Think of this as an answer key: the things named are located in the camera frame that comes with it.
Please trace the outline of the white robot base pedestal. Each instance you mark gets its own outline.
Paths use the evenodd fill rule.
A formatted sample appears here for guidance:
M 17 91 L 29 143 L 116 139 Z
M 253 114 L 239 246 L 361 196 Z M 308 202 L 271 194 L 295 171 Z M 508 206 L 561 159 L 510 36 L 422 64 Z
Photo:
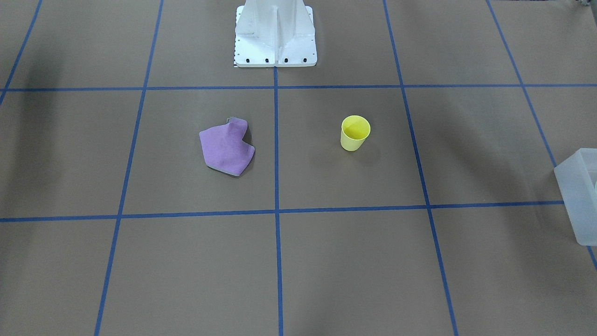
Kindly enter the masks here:
M 239 68 L 318 63 L 313 8 L 302 0 L 247 0 L 235 15 L 233 64 Z

